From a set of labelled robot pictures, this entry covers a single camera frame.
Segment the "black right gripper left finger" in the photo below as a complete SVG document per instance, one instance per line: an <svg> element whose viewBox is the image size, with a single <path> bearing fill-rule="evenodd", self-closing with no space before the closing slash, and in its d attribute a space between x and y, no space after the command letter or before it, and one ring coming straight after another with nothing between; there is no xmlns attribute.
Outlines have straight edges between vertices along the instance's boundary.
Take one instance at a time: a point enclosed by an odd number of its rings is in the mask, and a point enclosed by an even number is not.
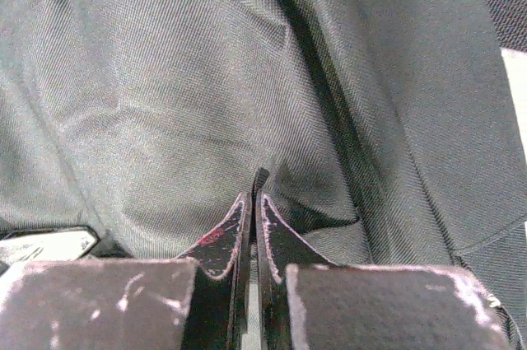
<svg viewBox="0 0 527 350"><path fill-rule="evenodd" d="M173 259L107 258L1 271L4 349L238 349L247 330L250 196Z"/></svg>

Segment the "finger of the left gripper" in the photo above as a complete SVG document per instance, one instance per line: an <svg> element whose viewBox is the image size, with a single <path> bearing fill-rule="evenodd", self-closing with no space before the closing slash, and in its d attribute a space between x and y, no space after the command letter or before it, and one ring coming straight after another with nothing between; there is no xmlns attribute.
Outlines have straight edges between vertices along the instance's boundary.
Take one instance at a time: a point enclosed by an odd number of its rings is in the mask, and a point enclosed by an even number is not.
<svg viewBox="0 0 527 350"><path fill-rule="evenodd" d="M99 237L86 226L1 232L1 271L31 261L69 261L87 255Z"/></svg>

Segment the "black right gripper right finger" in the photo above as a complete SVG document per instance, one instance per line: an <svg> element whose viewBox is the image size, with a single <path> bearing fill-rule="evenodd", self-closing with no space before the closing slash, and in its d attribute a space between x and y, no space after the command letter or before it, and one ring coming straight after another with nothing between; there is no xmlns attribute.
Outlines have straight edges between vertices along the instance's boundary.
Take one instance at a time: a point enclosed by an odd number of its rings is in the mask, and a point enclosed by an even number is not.
<svg viewBox="0 0 527 350"><path fill-rule="evenodd" d="M338 265L254 202L265 349L508 349L481 283L462 268Z"/></svg>

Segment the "black student backpack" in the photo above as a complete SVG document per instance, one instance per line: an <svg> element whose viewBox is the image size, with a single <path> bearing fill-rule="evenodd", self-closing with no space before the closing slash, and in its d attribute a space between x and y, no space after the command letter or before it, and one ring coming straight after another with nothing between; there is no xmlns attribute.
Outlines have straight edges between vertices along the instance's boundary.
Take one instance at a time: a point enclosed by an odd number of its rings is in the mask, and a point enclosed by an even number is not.
<svg viewBox="0 0 527 350"><path fill-rule="evenodd" d="M1 0L1 230L181 253L250 189L341 264L469 269L526 346L492 0Z"/></svg>

